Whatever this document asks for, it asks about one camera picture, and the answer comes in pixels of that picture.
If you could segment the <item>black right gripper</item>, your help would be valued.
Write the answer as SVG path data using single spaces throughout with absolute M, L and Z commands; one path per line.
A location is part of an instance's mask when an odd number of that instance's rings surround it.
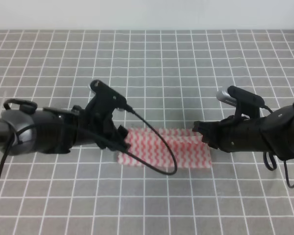
M 222 121 L 195 121 L 193 132 L 202 134 L 202 142 L 210 148 L 224 152 L 264 152 L 267 143 L 261 134 L 265 121 L 260 118 L 241 118 L 234 121 L 228 117 Z

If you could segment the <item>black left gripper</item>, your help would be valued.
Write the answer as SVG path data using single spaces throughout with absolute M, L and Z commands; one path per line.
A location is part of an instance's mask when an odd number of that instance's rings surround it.
M 125 152 L 130 144 L 125 142 L 128 130 L 115 127 L 113 114 L 106 118 L 89 117 L 85 108 L 75 105 L 63 115 L 63 152 L 70 153 L 73 146 L 95 143 L 100 149 Z

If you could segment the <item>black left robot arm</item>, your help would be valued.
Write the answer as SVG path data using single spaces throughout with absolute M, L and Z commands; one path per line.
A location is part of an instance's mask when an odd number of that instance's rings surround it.
M 128 150 L 128 131 L 112 121 L 113 107 L 108 109 L 78 105 L 71 110 L 45 107 L 24 99 L 8 99 L 0 116 L 0 150 L 13 137 L 10 155 L 39 152 L 68 154 L 78 145 L 95 143 L 111 151 Z

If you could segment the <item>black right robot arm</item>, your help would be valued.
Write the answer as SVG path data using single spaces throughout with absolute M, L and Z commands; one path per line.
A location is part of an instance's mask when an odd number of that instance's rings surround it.
M 221 121 L 196 121 L 193 132 L 224 152 L 269 152 L 281 161 L 294 159 L 294 102 L 266 117 L 229 116 Z

